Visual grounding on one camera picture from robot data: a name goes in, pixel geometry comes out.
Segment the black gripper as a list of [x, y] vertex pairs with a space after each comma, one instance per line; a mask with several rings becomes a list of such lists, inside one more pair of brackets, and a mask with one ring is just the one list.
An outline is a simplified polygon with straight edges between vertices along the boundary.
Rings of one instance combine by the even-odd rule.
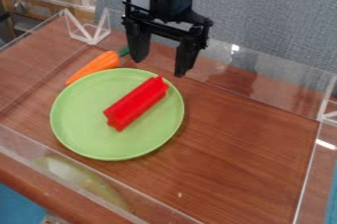
[[123, 0], [123, 4], [123, 25], [133, 61], [140, 63], [147, 58], [152, 35], [179, 41], [173, 75], [183, 77], [195, 65], [200, 49], [208, 45], [213, 21], [197, 14], [191, 7], [172, 16], [152, 11], [147, 0]]

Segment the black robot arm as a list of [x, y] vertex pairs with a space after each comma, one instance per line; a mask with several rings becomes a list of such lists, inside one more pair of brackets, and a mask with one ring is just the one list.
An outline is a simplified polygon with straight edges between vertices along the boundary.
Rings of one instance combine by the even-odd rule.
[[208, 46], [213, 26], [213, 21], [192, 10], [192, 1], [123, 0], [123, 25], [133, 61], [141, 62], [147, 58], [152, 35], [176, 40], [176, 77], [183, 77], [193, 67], [200, 50]]

